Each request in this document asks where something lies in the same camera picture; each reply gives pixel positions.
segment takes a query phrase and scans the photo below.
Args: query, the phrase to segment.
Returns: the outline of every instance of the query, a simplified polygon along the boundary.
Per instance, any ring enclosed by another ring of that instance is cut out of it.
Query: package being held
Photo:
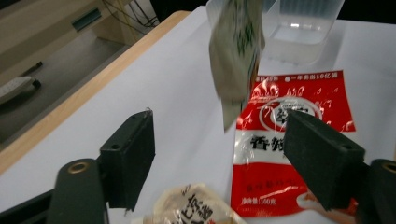
[[[342,71],[257,77],[236,122],[232,209],[241,217],[276,217],[314,209],[338,222],[354,223],[354,202],[346,210],[324,211],[284,156],[290,109],[315,116],[356,139]]]
[[[248,102],[263,48],[262,0],[226,0],[209,43],[210,66],[221,98],[225,130]]]
[[[214,191],[204,184],[167,190],[141,224],[246,224]]]

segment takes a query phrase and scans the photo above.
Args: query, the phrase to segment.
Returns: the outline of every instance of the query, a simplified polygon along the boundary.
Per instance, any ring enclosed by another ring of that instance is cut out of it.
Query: red label
[[[236,122],[232,208],[242,217],[275,217],[306,209],[308,188],[283,155],[287,111],[311,114],[355,134],[342,71],[256,78]]]

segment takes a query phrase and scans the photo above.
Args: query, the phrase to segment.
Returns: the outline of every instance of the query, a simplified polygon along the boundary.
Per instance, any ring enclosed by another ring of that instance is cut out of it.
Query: white table
[[[262,59],[260,74],[343,69],[346,91],[367,161],[393,159],[396,136],[396,26],[337,21],[317,62],[293,65]],[[164,190],[203,182],[230,201],[234,129],[222,128],[212,81],[204,7],[114,78],[85,105],[0,176],[0,211],[52,189],[70,161],[97,158],[100,146],[132,114],[154,112],[157,155],[133,213],[110,209],[111,223],[148,215]],[[332,223],[313,211],[249,223]]]

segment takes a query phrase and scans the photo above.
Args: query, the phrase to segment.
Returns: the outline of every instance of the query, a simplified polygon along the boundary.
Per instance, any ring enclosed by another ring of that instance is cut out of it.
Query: transparent box
[[[263,0],[263,57],[288,63],[312,63],[322,52],[345,0]],[[206,4],[209,23],[219,19],[226,0]]]

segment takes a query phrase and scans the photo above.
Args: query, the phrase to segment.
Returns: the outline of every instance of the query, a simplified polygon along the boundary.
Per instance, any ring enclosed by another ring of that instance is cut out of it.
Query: wooden table edge
[[[114,77],[190,14],[177,11],[121,54],[113,63],[53,109],[46,117],[0,152],[0,175],[17,162]]]

